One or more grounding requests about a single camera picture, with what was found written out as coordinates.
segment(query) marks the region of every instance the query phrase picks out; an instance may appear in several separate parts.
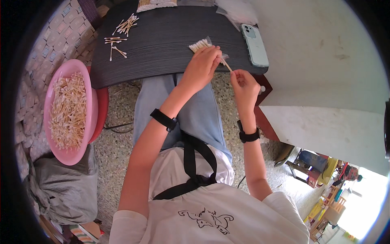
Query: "wooden chair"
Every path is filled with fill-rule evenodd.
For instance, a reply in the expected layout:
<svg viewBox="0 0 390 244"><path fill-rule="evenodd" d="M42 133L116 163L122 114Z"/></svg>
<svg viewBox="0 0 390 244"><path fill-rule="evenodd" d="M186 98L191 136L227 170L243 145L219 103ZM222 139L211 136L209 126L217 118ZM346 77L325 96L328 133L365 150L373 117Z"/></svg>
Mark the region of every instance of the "wooden chair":
<svg viewBox="0 0 390 244"><path fill-rule="evenodd" d="M329 205L329 206L330 206L330 203L332 203L333 200L335 199L337 191L339 190L339 188L336 186L331 185L330 187L331 187L331 191L327 196L324 196L321 194L321 196L323 198L325 198L324 205Z"/></svg>
<svg viewBox="0 0 390 244"><path fill-rule="evenodd" d="M345 200L344 197L340 197L339 200L337 202L335 202L333 200L333 203L329 205L329 207L333 208L337 213L340 213L342 207L344 206L345 202L347 200Z"/></svg>

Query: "black wristband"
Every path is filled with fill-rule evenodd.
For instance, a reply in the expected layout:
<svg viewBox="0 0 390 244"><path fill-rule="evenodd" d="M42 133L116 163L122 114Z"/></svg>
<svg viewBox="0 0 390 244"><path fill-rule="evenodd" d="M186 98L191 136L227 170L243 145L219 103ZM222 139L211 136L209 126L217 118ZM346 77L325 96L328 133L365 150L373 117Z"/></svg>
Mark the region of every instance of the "black wristband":
<svg viewBox="0 0 390 244"><path fill-rule="evenodd" d="M243 130L243 126L241 124L241 120L237 121L238 128L240 129L240 140L242 143L250 142L250 141L256 141L260 138L259 128L256 128L256 132L253 134L245 134Z"/></svg>
<svg viewBox="0 0 390 244"><path fill-rule="evenodd" d="M163 114L159 109L155 109L150 114L150 116L152 116L153 119L157 120L157 122L159 122L163 126L166 126L168 132L173 131L174 128L176 127L177 119L176 118L173 118L173 119L169 118L168 116Z"/></svg>

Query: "gray sack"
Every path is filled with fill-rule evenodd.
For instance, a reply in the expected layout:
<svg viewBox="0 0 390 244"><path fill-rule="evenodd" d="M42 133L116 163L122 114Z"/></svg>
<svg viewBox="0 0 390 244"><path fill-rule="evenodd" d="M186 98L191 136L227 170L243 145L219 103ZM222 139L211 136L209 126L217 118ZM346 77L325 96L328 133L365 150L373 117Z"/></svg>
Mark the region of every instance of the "gray sack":
<svg viewBox="0 0 390 244"><path fill-rule="evenodd" d="M38 159L31 168L29 185L40 214L58 224L94 221L98 214L97 174L93 145L88 145L73 166L56 158Z"/></svg>

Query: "hand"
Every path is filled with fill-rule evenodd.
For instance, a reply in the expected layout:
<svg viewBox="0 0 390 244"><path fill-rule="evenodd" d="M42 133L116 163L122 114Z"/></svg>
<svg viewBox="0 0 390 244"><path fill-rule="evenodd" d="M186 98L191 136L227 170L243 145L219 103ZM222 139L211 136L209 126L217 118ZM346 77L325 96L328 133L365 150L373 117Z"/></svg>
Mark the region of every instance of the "hand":
<svg viewBox="0 0 390 244"><path fill-rule="evenodd" d="M245 127L244 124L248 124L248 120L250 120L250 124L254 124L255 129L256 124L254 121L253 109L261 88L260 85L248 71L242 69L230 73L230 82L233 86L238 114L243 127Z"/></svg>
<svg viewBox="0 0 390 244"><path fill-rule="evenodd" d="M221 61L221 55L219 46L199 49L189 62L178 86L192 94L200 91L213 78L214 71Z"/></svg>

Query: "smartphone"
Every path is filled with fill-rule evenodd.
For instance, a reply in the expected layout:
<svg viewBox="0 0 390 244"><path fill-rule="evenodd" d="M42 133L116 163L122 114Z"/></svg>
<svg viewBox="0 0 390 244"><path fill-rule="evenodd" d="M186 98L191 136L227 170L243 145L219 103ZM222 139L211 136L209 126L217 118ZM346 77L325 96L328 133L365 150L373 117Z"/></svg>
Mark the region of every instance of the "smartphone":
<svg viewBox="0 0 390 244"><path fill-rule="evenodd" d="M259 29L253 25L241 25L241 31L248 46L249 58L253 66L268 67L268 58Z"/></svg>

